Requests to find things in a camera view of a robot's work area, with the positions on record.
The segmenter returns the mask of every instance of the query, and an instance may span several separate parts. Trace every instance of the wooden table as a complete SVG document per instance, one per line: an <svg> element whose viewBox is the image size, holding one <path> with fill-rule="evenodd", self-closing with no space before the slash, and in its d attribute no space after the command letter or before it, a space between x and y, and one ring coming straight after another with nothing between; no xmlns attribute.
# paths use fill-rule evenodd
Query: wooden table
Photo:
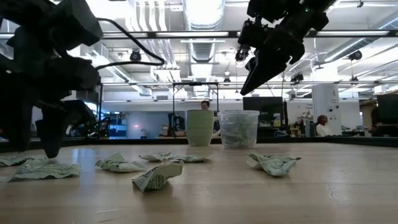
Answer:
<svg viewBox="0 0 398 224"><path fill-rule="evenodd" d="M172 151L208 155L185 164L162 190L141 193L137 174L94 167L115 152ZM0 223L397 223L398 150L339 144L258 145L262 154L302 157L283 178L246 165L246 151L174 146L82 146L61 150L58 162L81 164L80 178L0 184ZM43 154L43 151L29 151ZM16 167L0 168L11 175Z"/></svg>

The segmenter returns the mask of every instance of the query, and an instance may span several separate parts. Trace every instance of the cup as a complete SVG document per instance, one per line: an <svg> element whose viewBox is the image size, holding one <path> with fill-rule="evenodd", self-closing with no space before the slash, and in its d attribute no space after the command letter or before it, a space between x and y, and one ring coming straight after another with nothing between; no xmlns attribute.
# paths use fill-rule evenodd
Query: cup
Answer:
<svg viewBox="0 0 398 224"><path fill-rule="evenodd" d="M221 142L227 149L249 149L257 143L259 111L219 112Z"/></svg>
<svg viewBox="0 0 398 224"><path fill-rule="evenodd" d="M209 146L212 138L220 135L220 131L213 134L214 117L212 110L189 110L186 115L185 132L190 146Z"/></svg>

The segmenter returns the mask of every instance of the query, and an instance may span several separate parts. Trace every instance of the plastic cup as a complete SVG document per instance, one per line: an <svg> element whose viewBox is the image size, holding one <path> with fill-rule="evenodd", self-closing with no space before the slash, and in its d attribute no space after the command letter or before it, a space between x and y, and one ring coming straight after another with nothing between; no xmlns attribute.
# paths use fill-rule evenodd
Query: plastic cup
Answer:
<svg viewBox="0 0 398 224"><path fill-rule="evenodd" d="M218 113L221 141L228 149L247 149L257 143L259 111L236 110Z"/></svg>

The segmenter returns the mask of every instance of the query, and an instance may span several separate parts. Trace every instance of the ceiling light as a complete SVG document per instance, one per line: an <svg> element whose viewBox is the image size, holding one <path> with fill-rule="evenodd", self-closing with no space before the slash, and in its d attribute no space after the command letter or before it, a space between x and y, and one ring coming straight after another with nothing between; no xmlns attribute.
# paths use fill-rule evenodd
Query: ceiling light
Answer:
<svg viewBox="0 0 398 224"><path fill-rule="evenodd" d="M148 37L147 33L144 32L130 32L135 38L145 38ZM126 35L120 32L104 32L104 39L112 39L112 38L126 38Z"/></svg>
<svg viewBox="0 0 398 224"><path fill-rule="evenodd" d="M162 86L162 85L173 85L173 83L132 83L132 85L137 85L137 86L143 86L143 85Z"/></svg>
<svg viewBox="0 0 398 224"><path fill-rule="evenodd" d="M103 103L124 103L127 100L104 100Z"/></svg>
<svg viewBox="0 0 398 224"><path fill-rule="evenodd" d="M389 33L388 30L369 30L369 31L351 31L351 30L347 30L347 31L320 31L317 32L317 37L322 37L322 36L339 36L339 35L353 35L353 36L358 36L358 37L362 37L362 36L378 36L378 35L387 35Z"/></svg>
<svg viewBox="0 0 398 224"><path fill-rule="evenodd" d="M129 83L102 83L104 86L126 86L130 85Z"/></svg>
<svg viewBox="0 0 398 224"><path fill-rule="evenodd" d="M187 31L187 32L158 32L156 37L227 37L223 31Z"/></svg>
<svg viewBox="0 0 398 224"><path fill-rule="evenodd" d="M225 40L181 40L181 44L216 44L225 43Z"/></svg>

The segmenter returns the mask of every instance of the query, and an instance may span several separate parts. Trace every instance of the paper money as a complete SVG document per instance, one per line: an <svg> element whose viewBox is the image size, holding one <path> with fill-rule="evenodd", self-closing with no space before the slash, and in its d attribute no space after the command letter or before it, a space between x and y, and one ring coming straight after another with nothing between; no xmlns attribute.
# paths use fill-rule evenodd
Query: paper money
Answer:
<svg viewBox="0 0 398 224"><path fill-rule="evenodd" d="M141 192L159 190L166 184L169 178L181 175L183 165L183 161L161 164L146 174L133 179L132 183L136 184Z"/></svg>
<svg viewBox="0 0 398 224"><path fill-rule="evenodd" d="M18 167L16 173L6 182L18 179L46 179L78 177L80 166L76 164L47 164L45 161L27 161Z"/></svg>
<svg viewBox="0 0 398 224"><path fill-rule="evenodd" d="M162 162L163 160L167 159L171 152L158 152L154 154L139 156L141 159L148 160L149 162Z"/></svg>
<svg viewBox="0 0 398 224"><path fill-rule="evenodd" d="M139 162L128 162L119 152L98 161L95 166L111 172L139 172L146 167Z"/></svg>
<svg viewBox="0 0 398 224"><path fill-rule="evenodd" d="M26 161L46 159L42 155L0 156L0 166L19 166Z"/></svg>
<svg viewBox="0 0 398 224"><path fill-rule="evenodd" d="M184 161L184 162L188 163L188 162L207 162L210 160L210 157L172 155L172 156L169 156L168 159L176 160L176 161Z"/></svg>
<svg viewBox="0 0 398 224"><path fill-rule="evenodd" d="M290 172L293 165L301 158L293 159L289 156L264 156L249 154L247 164L253 169L264 169L269 175L280 177Z"/></svg>
<svg viewBox="0 0 398 224"><path fill-rule="evenodd" d="M280 161L282 161L282 162L288 162L288 161L292 161L292 160L300 160L301 158L300 157L298 157L298 158L296 158L296 159L293 159L293 158L291 158L291 157L289 157L289 156L279 156L279 155L269 155L269 156L267 156L267 155L260 155L260 154L257 154L257 153L249 153L249 157L251 158L251 159L253 159L253 160L255 160L255 161L257 161L257 162L261 162L261 161L267 161L267 160L270 160L270 159L278 159L278 160L280 160Z"/></svg>

